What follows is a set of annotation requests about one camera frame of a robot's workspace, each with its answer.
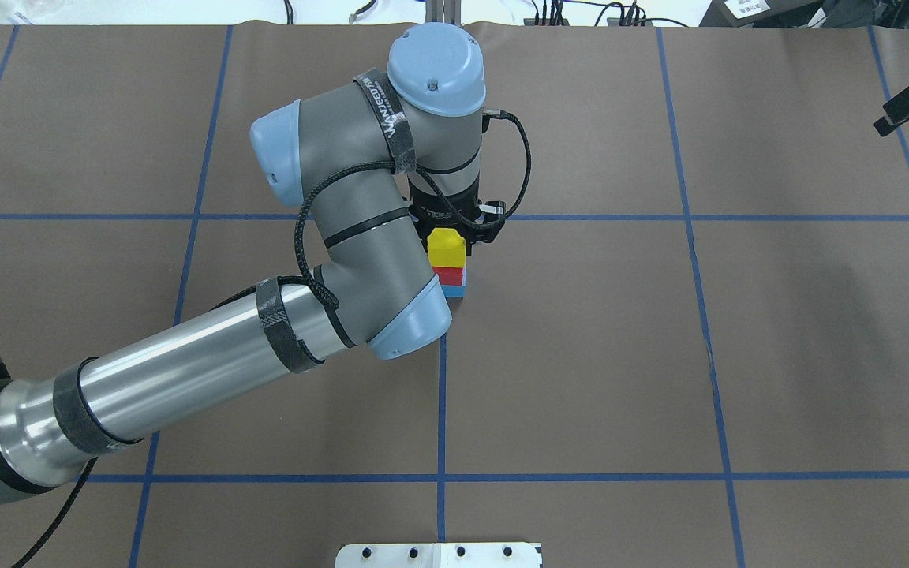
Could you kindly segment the yellow cube block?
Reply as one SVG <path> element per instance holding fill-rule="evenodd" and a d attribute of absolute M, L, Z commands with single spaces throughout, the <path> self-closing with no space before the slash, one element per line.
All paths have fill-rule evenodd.
<path fill-rule="evenodd" d="M 464 269 L 466 240 L 455 229 L 437 227 L 427 237 L 427 256 L 434 268 Z"/>

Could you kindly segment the red cube block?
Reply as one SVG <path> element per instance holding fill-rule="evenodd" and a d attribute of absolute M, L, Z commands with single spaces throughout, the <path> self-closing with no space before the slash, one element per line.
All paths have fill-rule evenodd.
<path fill-rule="evenodd" d="M 441 267 L 434 266 L 434 273 L 439 277 L 440 284 L 447 287 L 462 288 L 466 286 L 466 269 L 465 267 Z"/>

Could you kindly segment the blue cube block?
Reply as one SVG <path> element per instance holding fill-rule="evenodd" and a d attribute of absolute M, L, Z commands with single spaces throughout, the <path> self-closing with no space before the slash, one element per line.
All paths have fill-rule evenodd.
<path fill-rule="evenodd" d="M 450 285 L 441 285 L 441 291 L 446 298 L 465 298 L 466 297 L 466 287 L 465 286 L 450 286 Z"/>

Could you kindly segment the aluminium frame post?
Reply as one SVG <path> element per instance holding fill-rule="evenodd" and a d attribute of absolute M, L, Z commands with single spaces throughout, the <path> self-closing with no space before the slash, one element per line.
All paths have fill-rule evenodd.
<path fill-rule="evenodd" d="M 461 0 L 426 0 L 425 23 L 447 23 L 456 28 L 464 28 L 462 24 Z"/>

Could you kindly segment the white central pedestal column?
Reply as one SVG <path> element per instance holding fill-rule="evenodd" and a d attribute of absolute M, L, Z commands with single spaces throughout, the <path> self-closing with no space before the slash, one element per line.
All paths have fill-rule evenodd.
<path fill-rule="evenodd" d="M 540 544 L 451 542 L 350 544 L 341 547 L 335 567 L 542 567 Z"/>

